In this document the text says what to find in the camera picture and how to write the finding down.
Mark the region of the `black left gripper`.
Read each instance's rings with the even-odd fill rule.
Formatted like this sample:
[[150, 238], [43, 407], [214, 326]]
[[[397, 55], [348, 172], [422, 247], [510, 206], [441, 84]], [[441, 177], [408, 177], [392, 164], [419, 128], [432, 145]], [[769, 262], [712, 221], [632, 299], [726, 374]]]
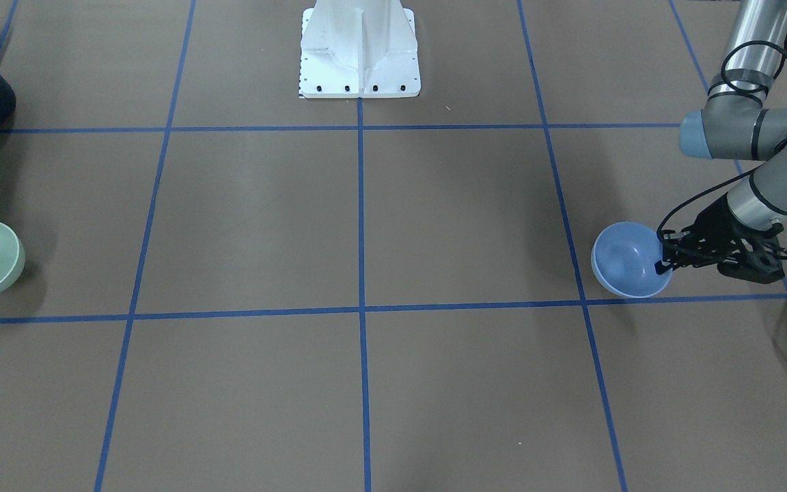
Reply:
[[661, 256], [654, 271], [665, 276], [676, 269], [715, 266], [722, 276], [757, 284], [772, 284], [785, 276], [787, 249], [779, 244], [784, 231], [779, 222], [768, 230], [742, 224], [730, 210], [726, 198], [718, 198], [700, 212], [690, 226], [671, 230], [665, 225], [693, 197], [676, 206], [660, 222]]

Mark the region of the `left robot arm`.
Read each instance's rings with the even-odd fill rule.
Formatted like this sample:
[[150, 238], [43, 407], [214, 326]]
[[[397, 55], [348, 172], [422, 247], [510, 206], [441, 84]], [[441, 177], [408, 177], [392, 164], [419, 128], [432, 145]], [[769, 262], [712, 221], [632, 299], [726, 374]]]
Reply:
[[680, 231], [659, 225], [663, 276], [715, 266], [757, 284], [784, 277], [787, 249], [787, 1], [743, 1], [726, 55], [703, 109], [680, 125], [681, 152], [693, 158], [753, 160], [724, 182], [726, 192]]

